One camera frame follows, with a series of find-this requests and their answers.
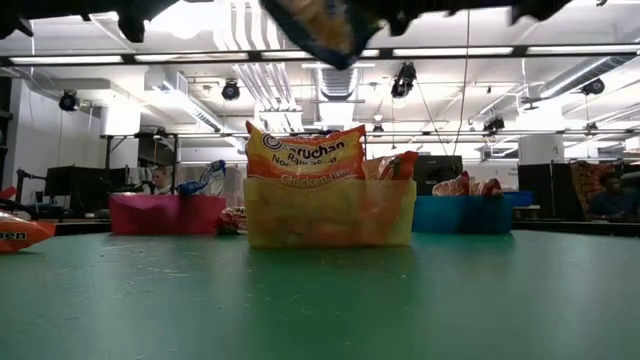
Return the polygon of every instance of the pink bin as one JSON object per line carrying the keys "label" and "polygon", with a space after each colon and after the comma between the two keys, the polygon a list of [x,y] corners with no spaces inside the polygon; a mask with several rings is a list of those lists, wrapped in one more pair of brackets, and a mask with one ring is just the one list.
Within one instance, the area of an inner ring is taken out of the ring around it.
{"label": "pink bin", "polygon": [[215,196],[112,195],[116,235],[215,235],[226,200]]}

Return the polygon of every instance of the blue bin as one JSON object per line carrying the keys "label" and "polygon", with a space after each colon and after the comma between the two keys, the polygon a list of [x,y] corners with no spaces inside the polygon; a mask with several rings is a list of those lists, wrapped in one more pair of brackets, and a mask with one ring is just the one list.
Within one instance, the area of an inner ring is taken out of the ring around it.
{"label": "blue bin", "polygon": [[513,197],[513,206],[527,207],[533,205],[533,191],[505,192]]}
{"label": "blue bin", "polygon": [[513,197],[419,196],[413,231],[429,234],[506,234],[513,223]]}

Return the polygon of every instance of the computer monitor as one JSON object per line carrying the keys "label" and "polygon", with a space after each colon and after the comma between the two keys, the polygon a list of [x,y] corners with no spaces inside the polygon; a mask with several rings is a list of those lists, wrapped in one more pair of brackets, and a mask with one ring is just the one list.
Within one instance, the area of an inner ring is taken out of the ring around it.
{"label": "computer monitor", "polygon": [[71,196],[69,209],[77,214],[108,208],[109,194],[127,182],[127,170],[65,166],[47,171],[45,196]]}
{"label": "computer monitor", "polygon": [[438,183],[455,179],[462,173],[462,157],[420,155],[413,173],[418,196],[431,196]]}
{"label": "computer monitor", "polygon": [[71,170],[74,166],[47,169],[47,180],[44,187],[45,196],[71,195]]}

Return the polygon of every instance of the green table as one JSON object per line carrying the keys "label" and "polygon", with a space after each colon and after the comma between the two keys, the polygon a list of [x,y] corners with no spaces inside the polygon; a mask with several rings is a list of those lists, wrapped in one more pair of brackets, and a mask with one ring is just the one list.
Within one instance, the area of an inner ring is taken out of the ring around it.
{"label": "green table", "polygon": [[640,359],[640,242],[69,236],[0,256],[0,359]]}

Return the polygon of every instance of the yellow bin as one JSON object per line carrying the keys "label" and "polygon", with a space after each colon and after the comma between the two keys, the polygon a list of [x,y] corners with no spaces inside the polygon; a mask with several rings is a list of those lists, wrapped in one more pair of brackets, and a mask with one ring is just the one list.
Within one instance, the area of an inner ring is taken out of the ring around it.
{"label": "yellow bin", "polygon": [[342,180],[313,190],[277,179],[246,179],[249,243],[254,248],[406,246],[414,181]]}

